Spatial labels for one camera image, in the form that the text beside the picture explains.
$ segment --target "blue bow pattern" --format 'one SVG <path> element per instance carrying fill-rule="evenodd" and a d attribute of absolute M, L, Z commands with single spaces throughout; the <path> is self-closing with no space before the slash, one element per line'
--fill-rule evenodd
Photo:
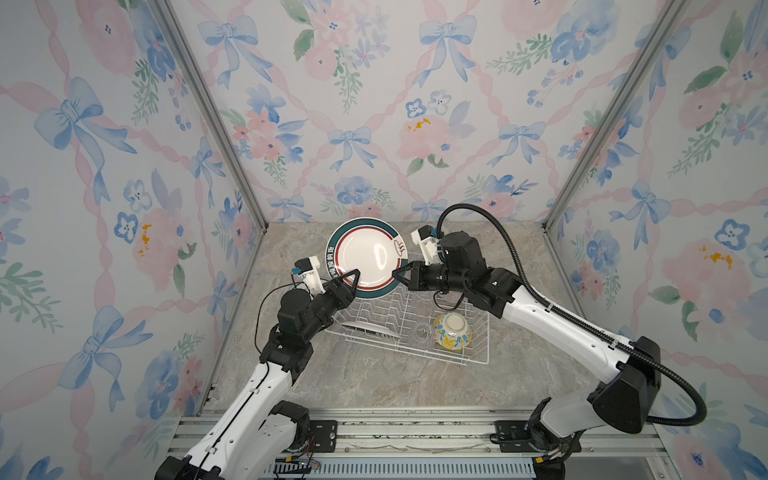
<path fill-rule="evenodd" d="M 510 138 L 512 140 L 509 142 L 507 151 L 504 152 L 503 155 L 493 157 L 488 162 L 488 165 L 495 167 L 502 158 L 507 157 L 508 155 L 512 155 L 515 150 L 518 149 L 518 144 L 520 144 L 520 150 L 523 152 L 523 157 L 525 157 L 525 160 L 527 160 L 528 163 L 532 163 L 533 160 L 531 157 L 538 154 L 539 152 L 528 144 L 528 139 L 530 138 L 531 140 L 538 140 L 544 134 L 544 129 L 546 127 L 547 124 L 543 121 L 537 121 L 529 127 L 518 127 L 517 125 L 506 125 L 502 127 L 501 130 L 498 131 L 498 137 L 502 140 L 508 140 Z"/>
<path fill-rule="evenodd" d="M 640 221 L 637 223 L 637 229 L 634 231 L 634 249 L 637 250 L 637 245 L 640 244 L 640 240 L 648 245 L 648 232 L 646 228 L 646 218 L 650 214 L 650 219 L 654 223 L 661 222 L 667 215 L 670 214 L 672 206 L 666 200 L 656 198 L 656 195 L 652 194 L 648 182 L 645 180 L 638 180 L 632 187 L 632 196 L 637 198 L 639 202 L 632 207 L 627 213 L 613 211 L 611 214 L 611 221 L 618 220 L 620 218 L 626 218 L 627 220 L 634 220 L 638 215 Z"/>
<path fill-rule="evenodd" d="M 278 219 L 277 221 L 279 223 L 282 223 L 286 221 L 286 219 L 290 218 L 291 213 L 296 214 L 298 218 L 301 220 L 304 220 L 305 222 L 309 223 L 310 218 L 312 215 L 305 214 L 300 208 L 304 207 L 304 197 L 301 195 L 293 195 L 291 198 L 277 198 L 277 197 L 270 197 L 267 198 L 266 201 L 270 204 L 270 206 L 275 208 L 283 208 L 283 218 Z"/>
<path fill-rule="evenodd" d="M 640 33 L 637 34 L 637 39 L 634 41 L 634 46 L 638 48 L 643 48 L 645 46 L 645 44 L 648 42 L 648 38 L 650 37 L 650 30 L 653 28 L 653 26 L 654 24 L 648 24 L 640 29 Z M 670 60 L 677 58 L 683 48 L 685 48 L 685 45 L 687 45 L 688 40 L 690 40 L 690 28 L 681 28 L 680 30 L 674 32 L 670 37 L 669 42 L 667 42 L 667 44 L 664 46 L 667 57 L 669 57 Z M 663 58 L 660 56 L 654 65 L 653 73 L 650 75 L 650 86 L 648 89 L 649 101 L 654 98 L 656 87 L 667 86 L 667 81 L 664 80 L 664 66 L 662 65 L 662 61 Z"/>
<path fill-rule="evenodd" d="M 94 199 L 96 204 L 101 203 L 101 198 L 111 200 L 107 193 L 107 186 L 101 176 L 104 168 L 104 152 L 91 134 L 80 125 L 87 128 L 93 135 L 106 141 L 113 147 L 135 154 L 136 150 L 124 142 L 128 135 L 126 128 L 105 128 L 85 120 L 90 117 L 98 117 L 104 113 L 96 94 L 91 86 L 82 78 L 75 77 L 69 84 L 69 99 L 64 100 L 59 108 L 47 108 L 38 115 L 35 120 L 35 130 L 53 148 L 64 150 L 72 140 L 72 130 L 78 137 L 88 155 L 96 164 L 96 177 L 94 177 Z"/>
<path fill-rule="evenodd" d="M 83 350 L 69 359 L 64 371 L 58 377 L 58 385 L 68 390 L 76 390 L 85 384 L 91 374 L 93 362 L 102 369 L 107 370 L 114 382 L 109 392 L 109 411 L 114 411 L 118 401 L 125 400 L 120 390 L 118 375 L 122 368 L 120 357 L 114 353 L 102 352 L 100 349 L 119 349 L 125 346 L 138 345 L 152 337 L 151 333 L 142 333 L 146 320 L 116 339 L 109 338 L 123 325 L 124 318 L 113 306 L 103 306 L 94 318 L 94 334 L 85 340 Z"/>
<path fill-rule="evenodd" d="M 440 217 L 440 213 L 444 211 L 447 206 L 448 201 L 445 199 L 437 200 L 436 202 L 413 202 L 411 204 L 411 210 L 414 212 L 421 212 L 422 219 L 419 221 L 423 222 L 427 221 L 430 215 L 437 220 L 438 217 Z"/>
<path fill-rule="evenodd" d="M 226 177 L 227 175 L 221 170 L 222 162 L 217 164 L 211 163 L 209 158 L 214 155 L 214 151 L 210 149 L 210 143 L 205 137 L 200 138 L 200 150 L 197 151 L 197 155 L 190 159 L 190 171 L 195 178 L 200 178 L 200 174 L 203 174 L 205 180 L 208 182 L 208 208 L 214 205 L 214 179 L 210 173 L 213 172 L 219 177 Z"/>
<path fill-rule="evenodd" d="M 456 23 L 442 24 L 436 20 L 430 22 L 424 22 L 419 26 L 419 38 L 422 45 L 431 45 L 438 42 L 437 49 L 435 50 L 435 60 L 432 63 L 432 68 L 424 70 L 422 73 L 416 75 L 413 79 L 413 83 L 418 83 L 419 87 L 424 86 L 424 82 L 427 81 L 427 77 L 430 73 L 438 68 L 442 67 L 445 63 L 445 40 L 448 39 L 448 50 L 451 52 L 451 59 L 453 60 L 453 68 L 456 69 L 458 76 L 464 81 L 467 81 L 467 68 L 475 66 L 473 61 L 466 58 L 460 51 L 458 51 L 458 45 L 454 43 L 457 41 L 464 45 L 469 45 L 475 38 L 475 30 L 477 30 L 478 21 L 474 15 L 466 15 L 461 17 Z"/>
<path fill-rule="evenodd" d="M 214 294 L 210 296 L 210 300 L 208 301 L 208 313 L 210 315 L 215 315 L 217 310 L 221 310 L 222 333 L 227 331 L 229 325 L 229 321 L 227 320 L 227 302 L 224 299 L 236 295 L 237 290 L 235 290 L 235 282 L 232 282 L 231 285 L 227 286 L 227 276 L 224 275 L 224 272 L 219 270 L 219 273 L 216 275 L 216 288 L 214 289 Z"/>
<path fill-rule="evenodd" d="M 574 219 L 574 209 L 571 207 L 568 207 L 563 212 L 563 217 L 560 220 L 560 224 L 558 225 L 558 240 L 560 240 L 562 237 L 565 237 L 565 223 L 570 223 L 571 220 Z"/>
<path fill-rule="evenodd" d="M 202 22 L 197 26 L 197 29 L 200 30 L 200 35 L 203 36 L 203 40 L 208 45 L 216 46 L 222 41 L 224 42 L 224 51 L 227 53 L 230 69 L 219 75 L 216 81 L 217 84 L 223 85 L 226 88 L 230 87 L 230 76 L 233 71 L 240 67 L 238 51 L 259 75 L 268 81 L 272 81 L 270 74 L 266 72 L 268 68 L 272 67 L 272 64 L 262 58 L 258 58 L 244 45 L 240 44 L 240 42 L 249 45 L 259 44 L 256 24 L 253 23 L 251 17 L 241 15 L 234 22 L 223 25 L 218 25 L 216 22 Z"/>
<path fill-rule="evenodd" d="M 328 132 L 328 141 L 331 145 L 344 144 L 344 157 L 331 165 L 332 170 L 339 171 L 341 165 L 352 158 L 352 149 L 354 148 L 362 161 L 366 162 L 369 167 L 373 168 L 374 158 L 378 158 L 374 154 L 370 154 L 363 150 L 359 144 L 367 145 L 371 143 L 371 129 L 368 127 L 360 127 L 355 131 L 341 131 L 334 130 Z"/>

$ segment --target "metal corner post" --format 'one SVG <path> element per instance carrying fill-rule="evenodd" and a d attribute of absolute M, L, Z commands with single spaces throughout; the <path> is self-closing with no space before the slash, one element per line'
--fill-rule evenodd
<path fill-rule="evenodd" d="M 214 137 L 224 161 L 232 172 L 235 184 L 240 189 L 240 192 L 242 192 L 243 198 L 249 209 L 253 212 L 253 216 L 263 234 L 266 231 L 264 214 L 259 208 L 256 194 L 248 182 L 248 177 L 237 160 L 237 154 L 227 136 L 227 129 L 218 114 L 213 97 L 205 85 L 203 73 L 192 55 L 187 37 L 184 35 L 184 30 L 179 25 L 176 12 L 170 5 L 170 0 L 150 0 L 148 3 L 152 13 L 157 18 L 163 35 L 165 35 L 170 45 L 171 51 L 179 62 L 184 75 L 187 77 L 190 92 L 197 101 L 204 119 L 211 127 L 211 135 Z"/>
<path fill-rule="evenodd" d="M 556 224 L 557 220 L 565 212 L 568 202 L 578 189 L 584 176 L 589 171 L 594 159 L 600 153 L 605 142 L 610 137 L 611 132 L 621 120 L 621 116 L 629 107 L 641 82 L 646 75 L 653 69 L 653 62 L 657 59 L 661 50 L 669 41 L 669 37 L 674 32 L 674 27 L 685 11 L 690 0 L 669 0 L 664 6 L 664 10 L 659 15 L 648 37 L 645 46 L 637 53 L 629 71 L 627 79 L 621 85 L 619 91 L 608 104 L 602 120 L 595 129 L 594 137 L 584 148 L 581 159 L 576 163 L 574 170 L 568 176 L 563 185 L 563 189 L 558 195 L 554 206 L 549 210 L 549 214 L 544 220 L 544 227 L 547 232 Z"/>

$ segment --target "floral wallpaper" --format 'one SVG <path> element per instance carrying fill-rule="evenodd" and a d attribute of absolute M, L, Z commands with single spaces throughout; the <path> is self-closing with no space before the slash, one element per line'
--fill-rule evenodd
<path fill-rule="evenodd" d="M 143 1 L 6 2 L 0 38 L 0 479 L 151 478 L 258 228 Z"/>
<path fill-rule="evenodd" d="M 768 478 L 767 17 L 693 0 L 551 230 L 587 317 L 658 342 L 706 399 L 657 428 L 685 480 Z M 654 412 L 693 404 L 666 381 Z"/>
<path fill-rule="evenodd" d="M 664 7 L 171 3 L 277 222 L 435 221 L 462 201 L 543 220 Z"/>

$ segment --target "ventilation grille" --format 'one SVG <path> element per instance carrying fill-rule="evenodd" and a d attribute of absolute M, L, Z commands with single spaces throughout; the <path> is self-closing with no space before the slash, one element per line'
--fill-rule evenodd
<path fill-rule="evenodd" d="M 311 478 L 535 478 L 530 458 L 333 458 L 319 459 Z M 304 465 L 272 464 L 261 478 L 301 478 Z"/>

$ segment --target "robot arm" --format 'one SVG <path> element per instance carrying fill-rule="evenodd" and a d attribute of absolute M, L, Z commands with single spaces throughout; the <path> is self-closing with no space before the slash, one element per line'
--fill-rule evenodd
<path fill-rule="evenodd" d="M 296 262 L 294 274 L 306 281 L 310 291 L 294 288 L 283 294 L 278 323 L 243 391 L 183 460 L 166 458 L 156 480 L 254 479 L 281 452 L 307 447 L 308 410 L 281 399 L 312 356 L 310 340 L 333 324 L 338 310 L 352 303 L 359 279 L 359 271 L 352 270 L 323 285 L 318 266 L 317 257 Z"/>
<path fill-rule="evenodd" d="M 440 239 L 445 260 L 441 263 L 434 251 L 434 234 L 430 226 L 413 232 L 413 240 L 427 260 L 411 262 L 395 270 L 392 275 L 396 280 L 409 290 L 462 292 L 477 308 L 523 326 L 557 346 L 598 379 L 596 387 L 561 399 L 543 400 L 528 420 L 525 431 L 511 440 L 527 441 L 533 450 L 548 452 L 568 444 L 576 432 L 601 425 L 627 433 L 642 430 L 660 388 L 660 375 L 616 345 L 634 345 L 636 350 L 658 361 L 660 350 L 656 343 L 644 337 L 633 343 L 556 304 L 542 304 L 529 293 L 518 275 L 503 268 L 488 267 L 478 241 L 465 232 L 449 233 Z M 554 309 L 577 318 L 581 326 L 553 312 Z M 612 339 L 612 343 L 587 329 L 602 333 L 603 337 Z"/>

